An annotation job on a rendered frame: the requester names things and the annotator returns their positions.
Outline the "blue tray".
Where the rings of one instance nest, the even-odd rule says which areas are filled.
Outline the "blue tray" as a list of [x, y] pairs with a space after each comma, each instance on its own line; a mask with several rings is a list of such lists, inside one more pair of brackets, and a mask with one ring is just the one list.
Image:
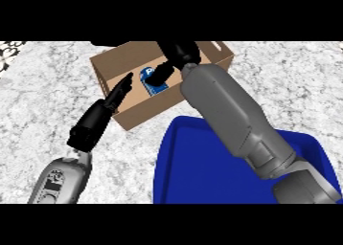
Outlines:
[[205, 121], [178, 116], [164, 133], [153, 168], [156, 204], [273, 204], [273, 180], [232, 157]]

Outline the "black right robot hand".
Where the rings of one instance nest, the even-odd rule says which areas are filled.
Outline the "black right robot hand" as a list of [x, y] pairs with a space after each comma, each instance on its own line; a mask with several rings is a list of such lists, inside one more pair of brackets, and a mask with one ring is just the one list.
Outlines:
[[201, 62], [196, 43], [189, 40], [162, 40], [156, 42], [167, 60], [156, 65], [152, 75], [146, 78], [150, 86], [159, 86], [173, 75], [174, 69], [183, 70], [187, 63]]

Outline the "blue can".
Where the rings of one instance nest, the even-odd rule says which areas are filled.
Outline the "blue can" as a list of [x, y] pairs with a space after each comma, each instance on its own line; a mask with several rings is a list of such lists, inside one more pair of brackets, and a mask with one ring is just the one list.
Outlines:
[[146, 83], [146, 79], [152, 76], [152, 74], [153, 74], [153, 68], [152, 67], [144, 67], [140, 70], [140, 74], [139, 74], [140, 82], [144, 86], [144, 89], [146, 89], [150, 97], [168, 88], [168, 85], [165, 83], [162, 83], [159, 86], [153, 86], [153, 85], [149, 85]]

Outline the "brown cardboard box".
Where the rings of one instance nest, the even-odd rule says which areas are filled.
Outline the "brown cardboard box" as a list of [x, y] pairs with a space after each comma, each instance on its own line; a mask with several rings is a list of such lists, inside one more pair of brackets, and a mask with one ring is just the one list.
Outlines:
[[181, 66], [214, 63], [224, 70], [233, 52], [220, 41], [128, 41], [90, 58], [103, 95], [128, 73], [131, 90], [113, 114], [124, 130], [150, 119], [184, 100], [180, 92]]

